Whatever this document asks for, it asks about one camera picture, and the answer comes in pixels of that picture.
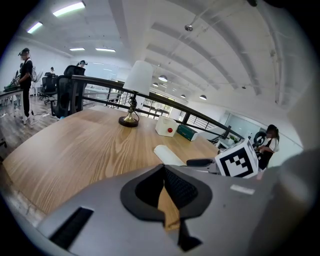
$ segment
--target white paper roll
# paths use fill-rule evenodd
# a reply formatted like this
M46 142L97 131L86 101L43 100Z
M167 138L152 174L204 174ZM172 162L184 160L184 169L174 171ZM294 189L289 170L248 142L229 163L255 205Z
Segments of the white paper roll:
M167 146L158 145L153 151L165 165L185 166L186 164Z

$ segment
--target black office chair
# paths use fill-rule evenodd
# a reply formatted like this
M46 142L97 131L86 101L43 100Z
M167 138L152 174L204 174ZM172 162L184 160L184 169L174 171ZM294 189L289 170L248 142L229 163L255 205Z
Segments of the black office chair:
M47 100L44 101L44 104L47 105L47 103L51 101L49 98L57 94L57 88L56 88L57 79L54 77L45 77L45 78L46 78L45 86L42 91L43 95L40 97L40 99L48 98Z
M57 118L67 117L82 110L83 91L86 83L72 80L72 75L83 76L85 69L80 66L68 66L64 75L60 75L56 81L57 104L54 107L51 99L51 114Z

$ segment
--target table lamp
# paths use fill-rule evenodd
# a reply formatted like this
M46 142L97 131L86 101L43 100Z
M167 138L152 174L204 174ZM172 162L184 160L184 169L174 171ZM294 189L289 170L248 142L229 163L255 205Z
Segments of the table lamp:
M150 86L152 84L152 74L153 68L151 64L142 60L138 60L134 63L128 78L123 85L123 89L133 91L133 96L129 99L130 108L128 110L128 115L120 117L119 124L125 127L138 126L139 117L138 120L133 117L133 113L137 107L136 96L137 93L149 95Z

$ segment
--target wood grain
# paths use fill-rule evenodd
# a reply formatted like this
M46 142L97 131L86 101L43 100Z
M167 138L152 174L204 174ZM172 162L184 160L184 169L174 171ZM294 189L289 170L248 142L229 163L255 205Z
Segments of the wood grain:
M157 145L166 145L184 162L218 153L202 137L190 142L177 133L159 136L157 121L144 116L138 127L124 127L118 119L125 115L102 106L73 114L29 138L3 165L15 187L48 214L89 184L161 164L153 152ZM168 225L179 219L172 204L163 191L159 208L166 211Z

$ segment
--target brass lamp base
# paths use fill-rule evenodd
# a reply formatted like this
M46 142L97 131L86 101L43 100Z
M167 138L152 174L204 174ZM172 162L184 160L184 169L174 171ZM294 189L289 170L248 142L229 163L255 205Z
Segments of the brass lamp base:
M127 116L121 116L119 118L119 124L125 127L137 127L139 122L134 119L133 113L129 112Z

